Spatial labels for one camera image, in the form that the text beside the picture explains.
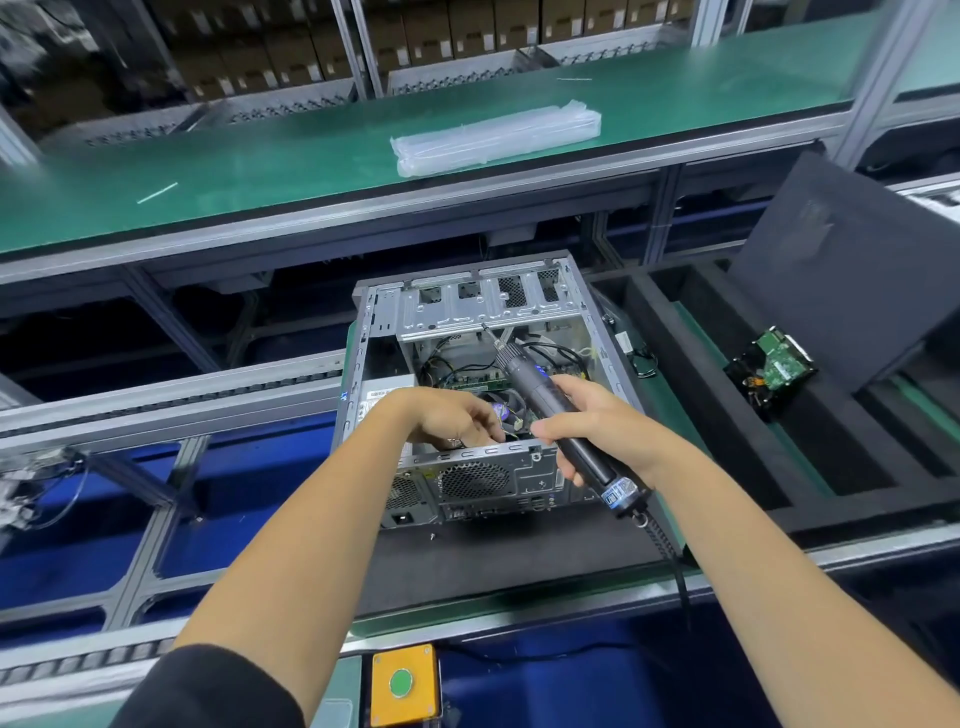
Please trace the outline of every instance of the plastic wrapped item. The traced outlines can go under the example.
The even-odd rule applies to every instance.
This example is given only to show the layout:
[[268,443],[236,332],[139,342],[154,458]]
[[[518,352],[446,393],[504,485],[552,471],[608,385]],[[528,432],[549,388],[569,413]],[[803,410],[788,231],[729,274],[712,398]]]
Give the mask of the plastic wrapped item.
[[571,101],[441,132],[391,139],[401,177],[423,177],[539,152],[600,135],[600,113]]

